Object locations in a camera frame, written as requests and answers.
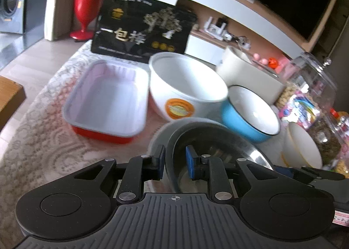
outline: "blue bowl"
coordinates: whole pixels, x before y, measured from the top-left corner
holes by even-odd
[[[222,104],[222,121],[253,143],[262,143],[280,133],[280,121],[271,107],[241,86],[229,88],[228,99]]]

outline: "red vase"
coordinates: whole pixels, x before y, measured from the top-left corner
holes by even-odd
[[[88,24],[93,21],[99,13],[103,0],[75,0],[75,15],[81,23],[81,30],[73,31],[70,37],[77,41],[86,41],[93,37],[94,32],[87,30]]]

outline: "snack package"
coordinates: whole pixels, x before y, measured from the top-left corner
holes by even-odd
[[[311,96],[296,90],[280,110],[279,118],[282,122],[295,122],[307,130],[320,114],[321,110]]]
[[[158,52],[183,54],[196,21],[157,0],[103,0],[91,51],[143,63]]]

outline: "white bowl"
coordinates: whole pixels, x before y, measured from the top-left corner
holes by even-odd
[[[162,52],[149,61],[150,91],[158,112],[171,121],[206,117],[228,95],[222,78],[205,64],[188,56]]]
[[[305,129],[294,122],[287,126],[282,157],[289,167],[322,168],[321,155],[315,142]]]

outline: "lace tablecloth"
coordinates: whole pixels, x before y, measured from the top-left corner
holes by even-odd
[[[10,249],[23,238],[15,218],[15,205],[28,191],[77,171],[104,158],[128,162],[146,153],[153,134],[166,123],[148,108],[144,131],[130,144],[105,143],[76,135],[62,118],[62,105],[76,80],[93,61],[112,59],[97,55],[84,44],[51,78],[24,115],[0,162],[0,248]],[[152,191],[145,185],[145,191]]]

